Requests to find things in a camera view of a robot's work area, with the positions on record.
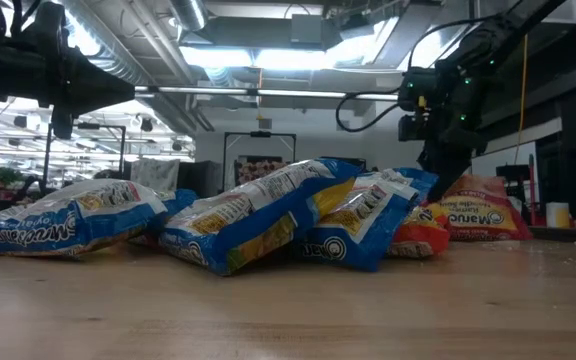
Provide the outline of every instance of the wooden table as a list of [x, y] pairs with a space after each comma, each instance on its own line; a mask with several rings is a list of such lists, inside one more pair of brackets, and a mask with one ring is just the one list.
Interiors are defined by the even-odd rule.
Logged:
[[576, 245], [452, 244], [374, 274], [220, 278], [123, 246], [0, 257], [0, 359], [576, 359]]

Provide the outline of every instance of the ceiling light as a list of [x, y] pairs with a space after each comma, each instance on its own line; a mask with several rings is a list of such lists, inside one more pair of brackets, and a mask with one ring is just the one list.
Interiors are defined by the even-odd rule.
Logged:
[[[468, 30], [468, 26], [462, 26], [457, 29], [448, 41], [445, 41], [443, 44], [441, 41], [441, 32], [430, 33], [417, 45], [415, 56], [412, 59], [412, 66], [429, 68], [432, 67], [437, 60], [447, 58], [457, 50], [460, 41], [455, 42], [455, 40], [461, 37], [466, 30]], [[410, 53], [408, 53], [401, 64], [399, 64], [397, 70], [407, 71], [409, 59]]]
[[[438, 32], [430, 33], [415, 48], [415, 56], [412, 59], [412, 66], [427, 68], [441, 56], [441, 35]], [[399, 64], [397, 70], [407, 71], [410, 53]]]
[[243, 67], [252, 66], [248, 50], [244, 49], [198, 49], [179, 47], [186, 62], [201, 67]]
[[364, 35], [340, 42], [326, 51], [326, 57], [334, 64], [359, 61], [370, 49], [375, 35]]
[[390, 38], [390, 35], [395, 30], [395, 26], [399, 21], [399, 17], [392, 17], [386, 21], [381, 21], [375, 24], [375, 41], [372, 43], [372, 47], [364, 55], [362, 64], [372, 64], [377, 59], [377, 56], [381, 52], [381, 49], [386, 45], [386, 41]]
[[262, 50], [255, 66], [271, 70], [321, 70], [333, 67], [323, 51]]

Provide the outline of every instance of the metal pole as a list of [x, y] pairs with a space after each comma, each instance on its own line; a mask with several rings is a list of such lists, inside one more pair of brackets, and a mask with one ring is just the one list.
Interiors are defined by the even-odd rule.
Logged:
[[126, 147], [126, 127], [121, 127], [121, 149], [119, 149], [119, 173], [124, 176], [124, 148]]
[[52, 124], [48, 124], [48, 135], [46, 135], [46, 155], [44, 157], [44, 186], [48, 185], [48, 161], [50, 160], [50, 143], [52, 142]]
[[[178, 93], [196, 95], [277, 96], [314, 99], [343, 99], [347, 93], [336, 91], [302, 91], [277, 89], [217, 88], [198, 86], [135, 86], [137, 94]], [[353, 100], [397, 101], [397, 94], [362, 94]]]
[[229, 132], [224, 133], [224, 155], [223, 155], [223, 161], [222, 161], [222, 165], [221, 165], [221, 190], [223, 190], [224, 192], [226, 191], [226, 151], [228, 151], [228, 149], [226, 148], [226, 144], [228, 143], [228, 137], [230, 136]]
[[297, 161], [297, 135], [292, 135], [292, 162]]

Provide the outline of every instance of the maruchan noodle package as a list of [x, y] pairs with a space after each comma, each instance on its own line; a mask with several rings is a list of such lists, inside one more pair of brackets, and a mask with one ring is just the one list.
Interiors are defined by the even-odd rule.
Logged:
[[77, 255], [139, 234], [165, 205], [155, 191], [114, 179], [87, 180], [28, 207], [0, 212], [0, 254]]
[[444, 194], [451, 240], [525, 240], [532, 234], [506, 195], [502, 178], [463, 175]]
[[359, 169], [332, 159], [307, 160], [197, 200], [173, 216], [159, 238], [181, 259], [230, 275], [303, 236], [343, 200]]
[[395, 230], [435, 181], [434, 175], [416, 169], [387, 169], [357, 178], [339, 206], [295, 242], [295, 255], [376, 271]]
[[441, 205], [417, 206], [395, 232], [388, 247], [389, 257], [422, 259], [448, 248], [448, 217]]

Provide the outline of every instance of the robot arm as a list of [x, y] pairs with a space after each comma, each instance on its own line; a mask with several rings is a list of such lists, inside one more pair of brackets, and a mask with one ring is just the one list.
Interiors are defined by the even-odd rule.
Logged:
[[91, 64], [79, 49], [68, 47], [65, 24], [64, 7], [52, 2], [36, 8], [35, 21], [26, 30], [13, 23], [11, 38], [2, 34], [5, 20], [0, 23], [0, 101], [19, 96], [36, 99], [41, 107], [53, 104], [55, 135], [69, 139], [73, 119], [132, 100], [135, 89]]
[[519, 0], [510, 10], [485, 18], [435, 69], [409, 68], [399, 90], [399, 106], [414, 114], [399, 122], [399, 140], [424, 141], [418, 162], [439, 175], [429, 194], [431, 201], [438, 200], [471, 165], [473, 150], [477, 154], [486, 150], [487, 142], [477, 130], [492, 77], [524, 35], [564, 2]]

